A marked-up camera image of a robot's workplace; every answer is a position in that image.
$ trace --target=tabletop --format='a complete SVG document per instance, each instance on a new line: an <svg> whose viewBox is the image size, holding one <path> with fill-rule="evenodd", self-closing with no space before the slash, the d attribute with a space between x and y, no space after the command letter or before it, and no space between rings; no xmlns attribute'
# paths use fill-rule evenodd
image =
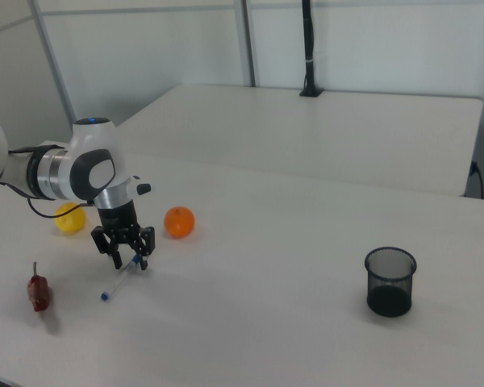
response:
<svg viewBox="0 0 484 387"><path fill-rule="evenodd" d="M119 126L129 152L460 196L482 101L180 85Z"/></svg>
<svg viewBox="0 0 484 387"><path fill-rule="evenodd" d="M25 387L484 386L484 201L127 154L153 182L146 272L117 272L90 231L62 235L0 186L0 376ZM56 203L36 203L54 211ZM196 227L170 239L172 206ZM404 248L413 307L366 305L367 252ZM123 250L126 257L128 250ZM32 311L31 263L52 287Z"/></svg>

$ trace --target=wall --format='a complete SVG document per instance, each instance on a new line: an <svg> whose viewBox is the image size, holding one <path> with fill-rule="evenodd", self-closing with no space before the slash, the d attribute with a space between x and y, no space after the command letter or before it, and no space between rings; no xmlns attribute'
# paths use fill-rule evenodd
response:
<svg viewBox="0 0 484 387"><path fill-rule="evenodd" d="M77 118L119 125L181 83L248 85L238 0L39 0Z"/></svg>
<svg viewBox="0 0 484 387"><path fill-rule="evenodd" d="M312 3L321 87L484 101L484 1ZM301 2L252 0L249 9L257 85L301 89ZM484 176L484 110L474 158ZM478 197L476 177L467 194Z"/></svg>
<svg viewBox="0 0 484 387"><path fill-rule="evenodd" d="M0 0L0 125L10 148L71 131L29 2Z"/></svg>

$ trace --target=red toy pepper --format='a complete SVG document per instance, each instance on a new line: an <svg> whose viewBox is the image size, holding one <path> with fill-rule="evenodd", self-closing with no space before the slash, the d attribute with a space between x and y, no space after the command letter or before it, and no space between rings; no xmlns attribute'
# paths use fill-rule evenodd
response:
<svg viewBox="0 0 484 387"><path fill-rule="evenodd" d="M27 293L29 300L34 306L35 312L40 312L48 308L50 304L50 294L48 293L47 279L42 276L38 276L36 272L36 262L34 263L34 276L27 284Z"/></svg>

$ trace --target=black mesh cup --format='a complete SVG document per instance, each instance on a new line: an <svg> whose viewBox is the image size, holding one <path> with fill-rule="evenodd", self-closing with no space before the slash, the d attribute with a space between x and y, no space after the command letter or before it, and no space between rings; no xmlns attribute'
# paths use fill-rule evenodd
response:
<svg viewBox="0 0 484 387"><path fill-rule="evenodd" d="M401 248L376 248L364 261L368 271L368 306L376 314L398 317L412 306L414 256Z"/></svg>

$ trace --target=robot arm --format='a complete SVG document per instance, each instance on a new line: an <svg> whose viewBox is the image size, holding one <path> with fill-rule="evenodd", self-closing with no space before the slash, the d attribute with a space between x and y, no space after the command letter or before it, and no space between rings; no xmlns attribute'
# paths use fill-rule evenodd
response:
<svg viewBox="0 0 484 387"><path fill-rule="evenodd" d="M154 228L138 224L129 182L109 119L77 121L66 149L47 145L8 151L0 128L0 184L29 199L92 202L102 223L91 233L98 250L120 268L119 244L128 244L145 270L154 249Z"/></svg>

